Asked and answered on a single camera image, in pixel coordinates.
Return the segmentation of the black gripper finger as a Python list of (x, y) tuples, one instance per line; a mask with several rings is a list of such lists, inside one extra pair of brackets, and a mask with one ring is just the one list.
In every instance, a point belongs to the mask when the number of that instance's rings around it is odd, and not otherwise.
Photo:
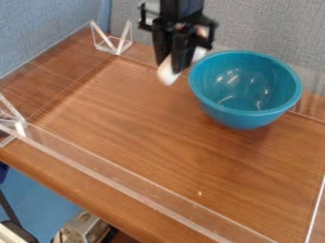
[(171, 30), (167, 22), (155, 22), (153, 26), (153, 43), (155, 50), (157, 63), (161, 65), (171, 52)]
[(171, 67), (174, 73), (181, 73), (190, 66), (197, 48), (195, 39), (194, 30), (178, 30), (173, 34)]

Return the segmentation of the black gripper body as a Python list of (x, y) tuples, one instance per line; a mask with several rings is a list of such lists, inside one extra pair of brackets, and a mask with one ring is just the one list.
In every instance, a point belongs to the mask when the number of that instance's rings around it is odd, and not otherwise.
[(203, 7), (205, 0), (142, 0), (138, 28), (162, 31), (165, 37), (154, 42), (157, 47), (165, 47), (163, 40), (183, 33), (197, 47), (213, 49), (218, 23), (203, 14)]

